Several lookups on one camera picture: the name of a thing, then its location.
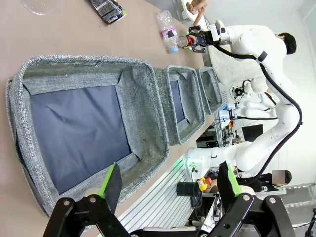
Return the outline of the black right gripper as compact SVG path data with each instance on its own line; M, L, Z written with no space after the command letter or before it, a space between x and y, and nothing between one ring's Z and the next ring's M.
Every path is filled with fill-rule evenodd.
M219 44L219 35L217 31L203 31L200 25L189 27L188 32L190 35L202 35L202 42L195 43L191 46L194 53L205 53L206 46L213 46Z

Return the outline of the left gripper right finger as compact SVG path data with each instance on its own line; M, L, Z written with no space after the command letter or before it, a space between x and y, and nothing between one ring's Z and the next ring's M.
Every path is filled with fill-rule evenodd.
M282 199L243 193L226 162L219 166L217 186L224 214L209 233L211 237L235 237L244 224L253 225L261 237L296 236Z

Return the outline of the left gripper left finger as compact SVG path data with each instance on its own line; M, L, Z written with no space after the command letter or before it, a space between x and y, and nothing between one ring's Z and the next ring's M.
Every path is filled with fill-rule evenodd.
M128 237L130 234L115 216L122 189L120 167L108 167L97 192L79 201L59 199L44 231L44 237L79 237L87 226L96 226L104 237Z

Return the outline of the person's left hand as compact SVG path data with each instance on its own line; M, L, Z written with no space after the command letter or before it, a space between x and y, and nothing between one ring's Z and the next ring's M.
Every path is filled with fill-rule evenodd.
M187 10L192 14L192 15L197 15L193 25L197 26L198 22L202 18L207 6L208 6L209 1L208 0L192 0L191 2L186 3Z

